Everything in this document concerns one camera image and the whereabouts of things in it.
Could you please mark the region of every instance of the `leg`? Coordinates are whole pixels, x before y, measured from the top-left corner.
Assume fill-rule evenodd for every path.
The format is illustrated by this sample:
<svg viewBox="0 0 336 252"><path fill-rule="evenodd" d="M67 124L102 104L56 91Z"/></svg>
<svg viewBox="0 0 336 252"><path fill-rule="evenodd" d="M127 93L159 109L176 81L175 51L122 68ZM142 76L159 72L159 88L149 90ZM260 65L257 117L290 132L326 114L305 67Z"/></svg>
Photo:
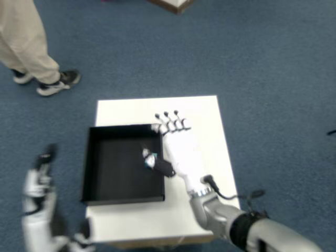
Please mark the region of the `leg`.
<svg viewBox="0 0 336 252"><path fill-rule="evenodd" d="M33 0L2 0L0 8L0 34L17 59L40 82L57 82L59 66L48 55L46 34Z"/></svg>
<svg viewBox="0 0 336 252"><path fill-rule="evenodd" d="M0 61L9 69L14 69L21 73L26 73L27 69L22 62L16 57L11 48L7 45L0 34Z"/></svg>

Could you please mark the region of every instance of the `black tray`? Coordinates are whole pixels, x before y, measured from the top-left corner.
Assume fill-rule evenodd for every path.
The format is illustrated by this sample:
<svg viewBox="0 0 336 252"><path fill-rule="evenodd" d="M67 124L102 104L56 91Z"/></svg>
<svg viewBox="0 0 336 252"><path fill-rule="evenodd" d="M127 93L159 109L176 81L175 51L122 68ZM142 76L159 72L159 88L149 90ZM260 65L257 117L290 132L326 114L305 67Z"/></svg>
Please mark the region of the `black tray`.
<svg viewBox="0 0 336 252"><path fill-rule="evenodd" d="M162 139L150 124L89 130L82 186L88 205L164 200L164 177L145 167L142 148L163 156Z"/></svg>

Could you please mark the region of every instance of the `sneaker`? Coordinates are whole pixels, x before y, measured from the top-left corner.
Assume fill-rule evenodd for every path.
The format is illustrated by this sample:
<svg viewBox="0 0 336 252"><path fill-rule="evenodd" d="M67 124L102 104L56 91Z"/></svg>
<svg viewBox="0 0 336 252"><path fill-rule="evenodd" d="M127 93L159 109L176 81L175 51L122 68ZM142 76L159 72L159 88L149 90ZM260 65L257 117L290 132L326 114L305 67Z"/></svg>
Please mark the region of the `sneaker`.
<svg viewBox="0 0 336 252"><path fill-rule="evenodd" d="M61 72L61 78L54 84L43 84L36 89L41 96L52 96L62 90L70 89L80 81L81 75L77 70Z"/></svg>
<svg viewBox="0 0 336 252"><path fill-rule="evenodd" d="M14 73L14 77L13 77L13 81L23 85L23 84L27 84L28 82L30 82L34 76L32 76L30 73L21 73L19 71L16 71L14 69L12 69L13 73Z"/></svg>

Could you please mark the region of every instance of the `white tabletop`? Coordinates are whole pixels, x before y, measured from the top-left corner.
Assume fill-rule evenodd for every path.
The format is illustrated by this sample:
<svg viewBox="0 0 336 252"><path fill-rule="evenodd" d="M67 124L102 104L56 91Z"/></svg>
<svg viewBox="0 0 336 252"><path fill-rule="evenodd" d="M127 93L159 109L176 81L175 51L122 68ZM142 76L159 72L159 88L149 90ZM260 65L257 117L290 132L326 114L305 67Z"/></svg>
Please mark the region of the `white tabletop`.
<svg viewBox="0 0 336 252"><path fill-rule="evenodd" d="M156 123L155 113L182 111L193 126L206 169L220 191L236 194L216 96L98 101L96 126ZM199 227L184 182L165 178L164 202L88 206L94 242L210 235ZM237 199L225 202L239 207Z"/></svg>

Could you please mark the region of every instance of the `robotic arm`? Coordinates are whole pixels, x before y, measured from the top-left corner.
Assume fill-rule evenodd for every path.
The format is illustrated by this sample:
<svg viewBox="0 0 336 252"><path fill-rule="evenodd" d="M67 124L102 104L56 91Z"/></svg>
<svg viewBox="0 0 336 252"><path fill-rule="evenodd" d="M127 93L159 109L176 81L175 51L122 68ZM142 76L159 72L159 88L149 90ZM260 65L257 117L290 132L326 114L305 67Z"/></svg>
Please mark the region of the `robotic arm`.
<svg viewBox="0 0 336 252"><path fill-rule="evenodd" d="M94 252L90 241L89 220L85 220L70 240L56 213L57 194L50 177L50 164L56 146L50 145L38 156L26 175L22 226L28 252Z"/></svg>
<svg viewBox="0 0 336 252"><path fill-rule="evenodd" d="M192 210L202 228L248 252L322 252L315 243L265 214L248 213L220 202L219 191L210 186L212 177L205 172L188 121L176 110L172 115L164 112L164 116L155 117L160 123L152 125L152 129L161 133L172 167L185 182ZM150 166L155 167L153 159Z"/></svg>

